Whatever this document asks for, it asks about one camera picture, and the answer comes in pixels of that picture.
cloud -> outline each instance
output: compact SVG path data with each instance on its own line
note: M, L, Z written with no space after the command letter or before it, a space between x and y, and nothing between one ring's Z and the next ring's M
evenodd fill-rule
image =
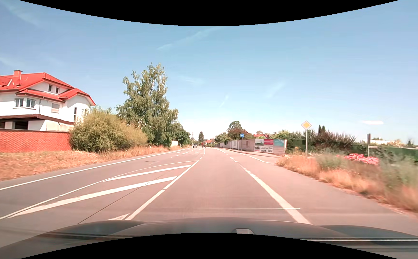
M284 83L280 82L275 84L274 86L272 86L268 91L267 91L267 98L272 98L273 96L275 96L275 94L281 90L284 87Z
M194 77L179 76L179 79L182 80L182 81L185 81L185 82L189 82L189 83L192 83L192 84L198 84L198 85L204 83L203 79L194 78Z
M224 104L225 101L228 100L228 95L225 95L225 99L223 100L223 102L220 104L219 108L221 108Z
M19 4L21 1L16 0L0 0L0 3L8 9L12 14L16 15L23 21L33 24L36 27L43 27L41 21L35 16L35 13L29 12L28 8L25 8Z
M25 64L24 62L16 60L16 59L11 58L11 57L7 57L3 54L0 54L0 62L2 62L3 64L5 64L9 67L11 67L12 69L24 70L24 69L28 68L28 65Z
M382 125L383 124L383 121L379 121L379 120L365 120L365 121L362 121L362 123L368 124L368 125Z
M197 32L197 33L189 36L189 37L180 39L178 41L174 41L172 43L164 44L164 45L160 46L157 50L168 50L168 49L171 49L173 47L178 47L178 46L182 46L182 45L186 45L186 44L193 43L195 41L198 41L198 40L201 40L201 39L206 38L213 31L220 30L222 28L223 27L218 26L218 27L211 27L209 29L201 30L201 31L199 31L199 32Z

yellow diamond sign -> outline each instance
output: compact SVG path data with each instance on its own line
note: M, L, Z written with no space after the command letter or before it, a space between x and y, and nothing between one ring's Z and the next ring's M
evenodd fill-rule
M305 121L304 123L302 123L302 127L307 130L311 127L311 124L308 121Z

sidewalk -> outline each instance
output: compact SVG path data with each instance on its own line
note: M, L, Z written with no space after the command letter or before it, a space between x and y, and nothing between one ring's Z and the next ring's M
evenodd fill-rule
M237 150L237 149L224 148L224 147L214 147L214 148L227 149L227 150L235 151L235 152L238 152L238 153L251 154L251 155L255 155L255 156L274 157L274 158L280 158L280 157L282 157L282 156L277 156L277 155L273 155L273 154L260 153L260 152L252 152L252 151L241 151L241 150Z

curb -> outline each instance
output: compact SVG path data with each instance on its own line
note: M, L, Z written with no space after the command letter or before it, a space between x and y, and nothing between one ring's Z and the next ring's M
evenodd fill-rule
M237 153L244 153L244 154L250 154L250 155L254 155L254 156L261 156L261 157L271 157L271 158L281 158L282 156L277 156L274 155L275 157L272 156L265 156L265 155L261 155L261 154L252 154L252 153L247 153L247 152L243 152L241 150L237 150L237 149L231 149L231 148L223 148L223 147L214 147L214 148L218 148L218 149L226 149L226 150L231 150L231 151L235 151Z

chimney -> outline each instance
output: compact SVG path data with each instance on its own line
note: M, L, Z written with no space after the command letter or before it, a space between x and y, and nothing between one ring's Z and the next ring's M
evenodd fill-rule
M12 77L19 77L20 79L21 74L22 74L21 70L14 70L14 75Z

